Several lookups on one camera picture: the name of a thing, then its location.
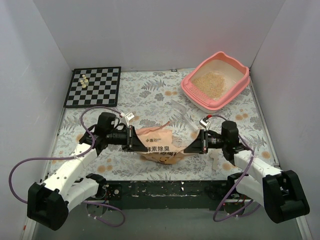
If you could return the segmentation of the clear plastic scoop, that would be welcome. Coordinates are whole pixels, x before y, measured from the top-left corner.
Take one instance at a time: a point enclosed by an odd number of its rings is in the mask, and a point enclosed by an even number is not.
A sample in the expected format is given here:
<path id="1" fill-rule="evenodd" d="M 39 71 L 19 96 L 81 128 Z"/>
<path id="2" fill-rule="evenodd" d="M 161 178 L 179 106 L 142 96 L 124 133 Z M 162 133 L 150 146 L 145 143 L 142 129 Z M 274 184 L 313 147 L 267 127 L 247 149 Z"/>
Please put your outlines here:
<path id="1" fill-rule="evenodd" d="M 187 116 L 187 109 L 181 105 L 180 103 L 171 100 L 171 107 L 176 110 L 180 115 L 181 118 L 187 123 L 187 125 L 193 130 L 197 131 L 199 128 L 194 124 L 194 122 Z"/>

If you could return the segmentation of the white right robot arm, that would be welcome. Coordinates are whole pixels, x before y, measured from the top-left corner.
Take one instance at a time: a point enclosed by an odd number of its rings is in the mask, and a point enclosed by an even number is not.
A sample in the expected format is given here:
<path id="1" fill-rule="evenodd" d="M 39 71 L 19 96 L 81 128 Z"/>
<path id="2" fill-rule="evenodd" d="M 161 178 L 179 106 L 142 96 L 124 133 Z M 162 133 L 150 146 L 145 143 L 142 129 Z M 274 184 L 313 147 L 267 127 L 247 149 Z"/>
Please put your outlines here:
<path id="1" fill-rule="evenodd" d="M 237 199 L 244 195 L 262 206 L 276 224 L 310 213 L 297 173 L 293 170 L 283 171 L 256 157 L 254 151 L 243 142 L 234 121 L 225 120 L 220 133 L 200 130 L 197 138 L 183 152 L 206 154 L 209 149 L 221 149 L 228 162 L 242 169 L 242 172 L 227 177 L 226 193 L 218 209 L 228 197 Z"/>

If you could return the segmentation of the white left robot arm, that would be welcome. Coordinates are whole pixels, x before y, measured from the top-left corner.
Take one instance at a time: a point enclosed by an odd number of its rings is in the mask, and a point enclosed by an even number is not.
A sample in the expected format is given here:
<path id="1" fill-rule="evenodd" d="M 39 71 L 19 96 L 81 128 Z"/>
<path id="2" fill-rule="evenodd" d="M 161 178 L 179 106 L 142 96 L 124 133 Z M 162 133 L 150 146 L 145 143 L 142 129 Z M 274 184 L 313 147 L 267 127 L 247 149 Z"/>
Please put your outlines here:
<path id="1" fill-rule="evenodd" d="M 99 174 L 90 173 L 79 178 L 80 173 L 94 161 L 108 145 L 120 145 L 125 152 L 148 152 L 140 141 L 135 128 L 124 125 L 118 129 L 118 118 L 110 112 L 99 115 L 97 124 L 89 127 L 80 139 L 70 159 L 42 183 L 34 183 L 27 194 L 27 217 L 58 230 L 68 218 L 69 212 L 89 198 L 102 201 L 119 200 L 120 184 L 108 183 Z"/>

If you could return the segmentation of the pink litter bag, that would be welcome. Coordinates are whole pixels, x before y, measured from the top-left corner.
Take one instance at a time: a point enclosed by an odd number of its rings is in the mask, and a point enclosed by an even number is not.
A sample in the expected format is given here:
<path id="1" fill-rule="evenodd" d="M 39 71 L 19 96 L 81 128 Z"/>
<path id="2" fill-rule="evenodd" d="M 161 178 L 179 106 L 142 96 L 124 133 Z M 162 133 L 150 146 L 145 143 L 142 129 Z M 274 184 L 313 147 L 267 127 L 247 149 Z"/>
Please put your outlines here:
<path id="1" fill-rule="evenodd" d="M 136 130 L 139 140 L 147 148 L 147 152 L 137 151 L 149 161 L 164 165 L 173 165 L 182 160 L 186 154 L 184 146 L 176 146 L 173 143 L 173 131 L 167 126 L 168 121 L 162 126 L 145 127 Z"/>

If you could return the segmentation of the beige bag clip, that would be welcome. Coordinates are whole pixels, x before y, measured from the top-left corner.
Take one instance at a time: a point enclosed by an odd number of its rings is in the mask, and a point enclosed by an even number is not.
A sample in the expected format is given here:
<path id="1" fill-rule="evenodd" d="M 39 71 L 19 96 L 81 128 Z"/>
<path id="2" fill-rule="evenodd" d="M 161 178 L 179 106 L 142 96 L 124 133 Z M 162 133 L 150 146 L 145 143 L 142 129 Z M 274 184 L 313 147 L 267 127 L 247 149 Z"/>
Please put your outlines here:
<path id="1" fill-rule="evenodd" d="M 212 169 L 216 171 L 218 169 L 219 153 L 216 150 L 211 150 L 209 157 L 213 160 Z"/>

